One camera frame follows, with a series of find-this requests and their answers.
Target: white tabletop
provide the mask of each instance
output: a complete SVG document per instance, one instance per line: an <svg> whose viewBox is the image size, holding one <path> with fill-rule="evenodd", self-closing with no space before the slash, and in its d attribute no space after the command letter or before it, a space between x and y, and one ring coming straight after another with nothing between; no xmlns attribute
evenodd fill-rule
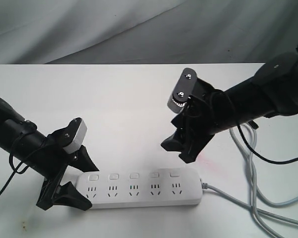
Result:
<svg viewBox="0 0 298 238"><path fill-rule="evenodd" d="M151 170L190 166L203 181L247 201L244 161L229 132L217 134L195 163L186 165L178 153L160 147L174 132L175 116L166 106L185 67L213 86L227 89L249 77L261 64L193 65L0 65L0 97L47 135L82 117L84 140L100 170ZM298 156L298 115L257 119L258 147L264 156L286 160ZM254 158L258 185L273 201L298 195L298 162L271 165ZM0 188L11 168L0 149ZM81 172L68 169L64 182ZM89 210L35 206L42 177L29 169L17 175L0 197L0 237L23 238L236 238L264 237L248 211L205 192L194 207ZM283 209L260 208L298 219L298 204ZM285 237L298 230L265 221Z"/></svg>

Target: gray fabric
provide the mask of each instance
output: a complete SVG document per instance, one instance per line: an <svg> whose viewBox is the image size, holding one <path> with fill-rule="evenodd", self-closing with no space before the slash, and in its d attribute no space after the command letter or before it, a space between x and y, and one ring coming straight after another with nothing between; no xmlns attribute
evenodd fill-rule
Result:
<svg viewBox="0 0 298 238"><path fill-rule="evenodd" d="M0 0L0 63L264 62L297 43L298 0Z"/></svg>

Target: screw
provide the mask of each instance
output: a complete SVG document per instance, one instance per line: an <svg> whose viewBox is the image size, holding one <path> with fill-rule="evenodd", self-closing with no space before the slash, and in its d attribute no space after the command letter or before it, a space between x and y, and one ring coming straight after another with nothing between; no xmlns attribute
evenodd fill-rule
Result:
<svg viewBox="0 0 298 238"><path fill-rule="evenodd" d="M183 92L179 92L179 93L178 93L178 96L179 96L180 98L183 98L184 93L183 93Z"/></svg>

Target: gray power cord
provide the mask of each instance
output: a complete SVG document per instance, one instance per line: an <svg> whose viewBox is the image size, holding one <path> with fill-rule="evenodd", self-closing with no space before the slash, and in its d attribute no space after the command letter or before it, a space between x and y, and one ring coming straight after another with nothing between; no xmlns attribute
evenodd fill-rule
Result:
<svg viewBox="0 0 298 238"><path fill-rule="evenodd" d="M257 133L256 130L254 130L253 128L249 128L248 126L246 126L245 124L243 125L243 127L245 127L246 129L248 129L250 131L251 134L251 141L250 141L250 145L252 148L255 149L256 147L256 142L257 142ZM281 203L274 203L271 202L270 200L268 200L263 193L259 190L258 186L257 186L257 173L256 173L256 168L255 165L253 163L252 157L253 157L253 153L251 152L247 152L242 145L239 143L239 141L237 140L234 132L232 129L229 130L230 134L234 140L234 142L236 143L236 145L238 146L239 150L241 151L245 161L246 161L246 170L245 170L245 174L247 177L247 181L249 182L250 187L252 188L251 191L251 201L250 201L250 205L247 203L244 203L228 194L226 194L225 192L221 191L220 189L213 187L211 185L208 185L207 183L202 183L202 189L211 189L215 192L217 192L218 194L220 194L221 196L223 196L224 198L234 202L235 204L244 207L248 210L250 210L252 212L252 215L254 216L254 220L256 223L258 223L258 225L265 231L267 232L269 235L272 235L274 237L277 238L283 238L283 236L281 236L280 234L278 234L276 231L274 231L273 229L271 229L259 216L259 214L261 215L265 215L265 216L270 216L273 218L276 218L278 220L281 221L285 221L294 225L298 226L298 221L294 220L294 219L290 219L290 218L286 218L286 217L282 217L261 209L258 209L256 206L256 200L257 200L257 196L267 205L270 205L272 207L285 207L285 206L289 206L291 204L294 204L296 202L298 202L298 196L294 199L291 199L289 201L286 202L281 202Z"/></svg>

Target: electrical socket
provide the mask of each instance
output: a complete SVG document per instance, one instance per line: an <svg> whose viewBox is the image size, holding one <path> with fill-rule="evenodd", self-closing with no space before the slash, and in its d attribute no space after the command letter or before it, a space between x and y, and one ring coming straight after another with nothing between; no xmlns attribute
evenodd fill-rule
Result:
<svg viewBox="0 0 298 238"><path fill-rule="evenodd" d="M195 205L202 197L198 173L191 168L139 172L86 172L77 190L92 208Z"/></svg>

